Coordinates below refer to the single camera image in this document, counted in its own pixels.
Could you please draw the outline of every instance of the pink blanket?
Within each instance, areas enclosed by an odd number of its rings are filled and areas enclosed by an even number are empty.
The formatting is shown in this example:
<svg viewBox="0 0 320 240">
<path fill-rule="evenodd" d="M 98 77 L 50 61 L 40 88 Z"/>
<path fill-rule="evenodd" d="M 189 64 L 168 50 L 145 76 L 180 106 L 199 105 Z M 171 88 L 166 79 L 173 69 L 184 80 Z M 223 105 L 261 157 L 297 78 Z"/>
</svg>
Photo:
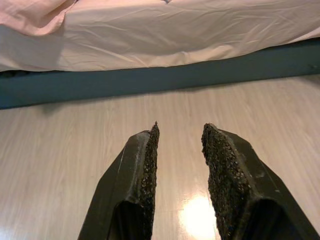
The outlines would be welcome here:
<svg viewBox="0 0 320 240">
<path fill-rule="evenodd" d="M 57 30 L 76 0 L 0 0 L 0 25 L 42 36 Z"/>
</svg>

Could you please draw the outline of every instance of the laminate floor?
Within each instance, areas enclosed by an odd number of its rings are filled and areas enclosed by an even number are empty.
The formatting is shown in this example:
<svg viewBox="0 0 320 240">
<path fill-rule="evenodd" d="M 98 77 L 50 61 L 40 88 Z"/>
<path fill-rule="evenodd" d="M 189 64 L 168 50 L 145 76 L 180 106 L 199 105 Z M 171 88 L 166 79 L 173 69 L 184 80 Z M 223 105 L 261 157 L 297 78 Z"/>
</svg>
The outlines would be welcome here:
<svg viewBox="0 0 320 240">
<path fill-rule="evenodd" d="M 0 110 L 0 240 L 75 240 L 129 136 L 160 128 L 153 240 L 218 239 L 205 123 L 248 140 L 320 233 L 320 76 Z"/>
</svg>

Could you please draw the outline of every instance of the mattress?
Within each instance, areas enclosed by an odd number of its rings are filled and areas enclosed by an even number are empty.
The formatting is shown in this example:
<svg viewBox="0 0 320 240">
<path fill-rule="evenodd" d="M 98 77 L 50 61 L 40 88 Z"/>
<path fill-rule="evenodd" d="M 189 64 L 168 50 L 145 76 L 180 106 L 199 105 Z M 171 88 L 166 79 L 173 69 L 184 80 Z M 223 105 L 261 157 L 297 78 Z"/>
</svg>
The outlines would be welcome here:
<svg viewBox="0 0 320 240">
<path fill-rule="evenodd" d="M 0 71 L 104 71 L 221 60 L 320 37 L 319 0 L 79 0 L 56 32 L 0 27 Z"/>
</svg>

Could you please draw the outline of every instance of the white bed sheet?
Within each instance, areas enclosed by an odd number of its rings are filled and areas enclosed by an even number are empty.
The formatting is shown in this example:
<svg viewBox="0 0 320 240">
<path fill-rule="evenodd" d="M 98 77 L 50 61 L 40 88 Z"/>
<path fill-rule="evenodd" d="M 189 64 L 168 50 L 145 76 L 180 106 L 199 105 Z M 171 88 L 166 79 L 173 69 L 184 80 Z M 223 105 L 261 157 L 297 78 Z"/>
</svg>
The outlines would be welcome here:
<svg viewBox="0 0 320 240">
<path fill-rule="evenodd" d="M 319 0 L 79 0 L 46 36 L 0 27 L 0 71 L 168 67 L 320 37 Z"/>
</svg>

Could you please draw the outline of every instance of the dark green bed frame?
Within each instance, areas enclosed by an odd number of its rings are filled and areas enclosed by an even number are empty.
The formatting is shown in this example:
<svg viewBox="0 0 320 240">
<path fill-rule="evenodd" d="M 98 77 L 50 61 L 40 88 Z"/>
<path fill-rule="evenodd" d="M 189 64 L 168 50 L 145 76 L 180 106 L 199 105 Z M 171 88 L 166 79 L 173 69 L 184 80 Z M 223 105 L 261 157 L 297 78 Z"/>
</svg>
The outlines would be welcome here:
<svg viewBox="0 0 320 240">
<path fill-rule="evenodd" d="M 320 38 L 183 66 L 0 73 L 0 109 L 320 74 Z"/>
</svg>

